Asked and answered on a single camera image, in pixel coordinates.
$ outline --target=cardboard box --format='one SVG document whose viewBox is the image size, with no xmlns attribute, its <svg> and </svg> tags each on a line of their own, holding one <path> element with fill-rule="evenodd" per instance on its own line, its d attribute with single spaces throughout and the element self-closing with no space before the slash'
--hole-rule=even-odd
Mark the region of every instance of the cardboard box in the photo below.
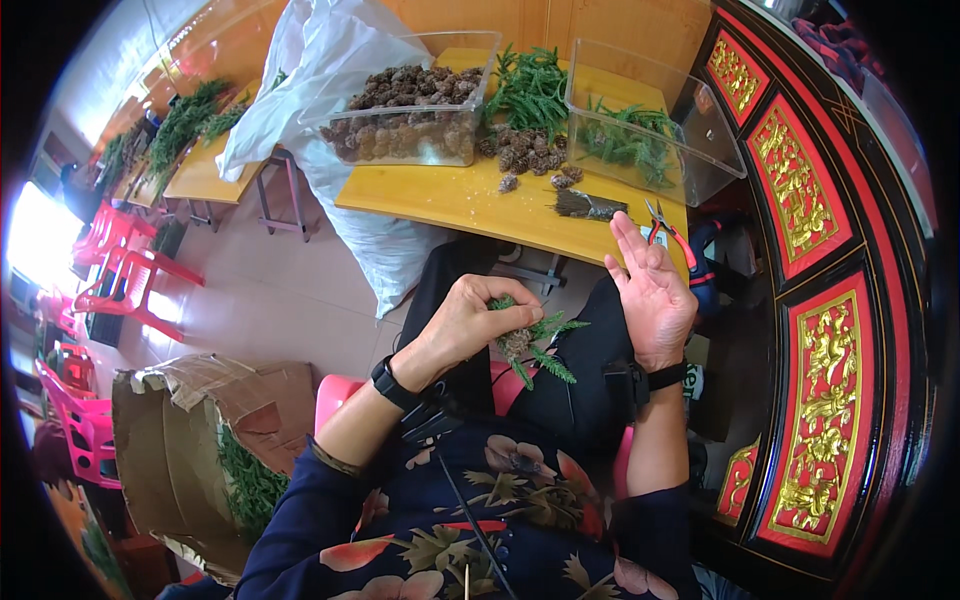
<svg viewBox="0 0 960 600">
<path fill-rule="evenodd" d="M 113 441 L 137 531 L 236 584 L 250 546 L 227 508 L 218 432 L 229 426 L 264 465 L 290 475 L 312 433 L 315 401 L 308 363 L 198 354 L 118 373 Z"/>
</svg>

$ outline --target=pliers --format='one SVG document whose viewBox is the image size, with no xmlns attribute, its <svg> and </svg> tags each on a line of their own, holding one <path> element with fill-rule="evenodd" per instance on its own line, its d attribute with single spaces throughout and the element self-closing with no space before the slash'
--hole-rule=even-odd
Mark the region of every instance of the pliers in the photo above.
<svg viewBox="0 0 960 600">
<path fill-rule="evenodd" d="M 653 216 L 653 219 L 650 221 L 650 233 L 647 235 L 647 244 L 652 244 L 654 238 L 657 237 L 657 232 L 660 231 L 660 227 L 672 237 L 677 240 L 677 243 L 680 244 L 681 250 L 684 251 L 684 258 L 686 259 L 686 268 L 690 271 L 693 271 L 697 266 L 697 257 L 693 255 L 693 250 L 690 249 L 690 245 L 686 243 L 686 240 L 680 235 L 677 231 L 677 228 L 667 225 L 666 219 L 663 218 L 663 209 L 660 206 L 660 200 L 657 200 L 657 211 L 654 211 L 654 208 L 650 205 L 650 201 L 644 199 L 644 202 L 647 203 L 647 208 L 650 210 L 650 214 Z"/>
</svg>

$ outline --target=woman's left hand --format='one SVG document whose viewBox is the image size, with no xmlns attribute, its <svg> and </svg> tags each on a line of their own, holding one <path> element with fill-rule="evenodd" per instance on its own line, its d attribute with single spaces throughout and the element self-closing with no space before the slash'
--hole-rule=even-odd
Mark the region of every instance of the woman's left hand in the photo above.
<svg viewBox="0 0 960 600">
<path fill-rule="evenodd" d="M 509 294 L 516 305 L 489 310 L 487 301 Z M 464 275 L 447 293 L 420 336 L 396 354 L 391 369 L 397 382 L 419 392 L 494 338 L 543 318 L 540 301 L 519 281 Z"/>
</svg>

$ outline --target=bundle of wire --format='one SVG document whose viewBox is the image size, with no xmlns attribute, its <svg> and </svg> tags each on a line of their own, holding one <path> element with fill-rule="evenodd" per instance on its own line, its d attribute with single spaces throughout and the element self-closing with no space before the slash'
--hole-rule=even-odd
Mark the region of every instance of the bundle of wire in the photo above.
<svg viewBox="0 0 960 600">
<path fill-rule="evenodd" d="M 553 209 L 562 217 L 610 221 L 617 210 L 627 212 L 627 205 L 609 198 L 591 196 L 575 189 L 561 189 L 557 190 L 557 201 Z"/>
</svg>

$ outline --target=dark blue floral shirt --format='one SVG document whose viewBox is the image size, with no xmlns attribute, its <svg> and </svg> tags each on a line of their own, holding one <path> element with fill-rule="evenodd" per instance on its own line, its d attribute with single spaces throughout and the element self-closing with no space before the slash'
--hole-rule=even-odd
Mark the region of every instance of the dark blue floral shirt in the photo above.
<svg viewBox="0 0 960 600">
<path fill-rule="evenodd" d="M 386 444 L 356 478 L 311 444 L 234 596 L 336 600 L 507 598 L 439 461 L 442 453 L 521 599 L 699 598 L 685 486 L 603 506 L 549 436 L 469 420 L 423 450 Z"/>
</svg>

